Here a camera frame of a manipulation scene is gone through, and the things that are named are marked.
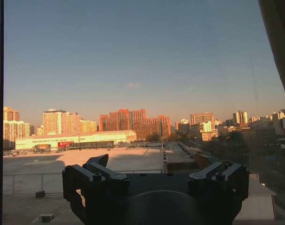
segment red sign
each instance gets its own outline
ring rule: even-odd
[[[58,142],[58,147],[59,148],[65,148],[65,147],[69,146],[71,143],[74,143],[74,142]]]

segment city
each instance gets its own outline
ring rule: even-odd
[[[43,112],[43,122],[38,127],[20,119],[18,110],[4,107],[4,152],[11,152],[13,156],[67,150],[111,149],[114,146],[120,149],[121,154],[122,146],[127,146],[123,144],[136,148],[142,146],[142,150],[153,145],[155,150],[161,147],[162,142],[162,145],[165,143],[165,148],[170,149],[167,154],[169,172],[179,173],[187,170],[187,165],[190,166],[193,162],[193,153],[189,153],[191,150],[245,164],[254,177],[259,177],[256,179],[260,180],[260,183],[277,193],[275,195],[271,190],[265,190],[277,205],[285,208],[285,109],[271,115],[251,118],[248,118],[246,111],[239,110],[225,121],[216,119],[212,112],[192,113],[190,119],[176,121],[174,126],[165,115],[148,118],[146,109],[118,109],[108,115],[100,115],[99,122],[84,120],[77,112],[49,109]],[[178,152],[179,149],[174,147],[174,143],[183,144],[184,148],[187,148],[188,157]],[[131,152],[140,154],[139,148],[134,148]],[[152,170],[146,170],[145,166],[134,166],[133,163],[138,163],[138,160],[131,163],[128,161],[128,165],[123,163],[122,167],[116,163],[113,165],[122,170],[135,168],[140,172],[162,172],[160,167],[155,166],[160,164],[158,155],[148,160],[154,159],[157,161],[151,167]],[[244,217],[250,218],[251,213],[243,210],[237,218]]]
[[[285,225],[285,1],[0,2],[3,224]]]

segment black mechanical part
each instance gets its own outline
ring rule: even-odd
[[[63,170],[64,198],[87,225],[232,224],[248,197],[246,166],[197,158],[209,166],[196,173],[123,174],[105,167],[107,154],[93,157]]]

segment orange building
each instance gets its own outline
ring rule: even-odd
[[[147,119],[146,110],[120,109],[100,116],[100,131],[129,130],[137,134],[137,140],[146,140],[148,136],[158,134],[162,138],[170,135],[170,120],[164,115]]]

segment window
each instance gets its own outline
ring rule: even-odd
[[[278,144],[285,143],[285,89],[257,1],[5,0],[5,18],[7,116],[39,128],[37,136],[15,144],[30,125],[4,124],[9,150],[28,150],[4,158],[9,175],[59,173],[43,176],[42,186],[62,193],[64,167],[83,165],[98,153],[109,154],[112,168],[162,171],[163,144],[176,174],[186,163],[195,165],[193,155],[175,144],[181,143],[244,164],[260,178],[258,189],[274,205],[251,199],[255,203],[246,202],[249,211],[238,219],[285,217],[285,145]],[[135,133],[123,134],[128,129]],[[82,134],[88,131],[96,133]],[[131,141],[137,147],[127,149]],[[48,155],[31,150],[41,143],[51,144]],[[183,166],[172,166],[172,159]],[[4,193],[10,194],[13,179],[7,178]],[[37,191],[35,178],[15,181],[21,181],[16,195]],[[4,196],[4,205],[10,203]],[[20,204],[9,217],[29,215],[17,224],[30,224],[48,209]],[[50,205],[54,212],[65,207]],[[259,212],[267,208],[271,212]]]

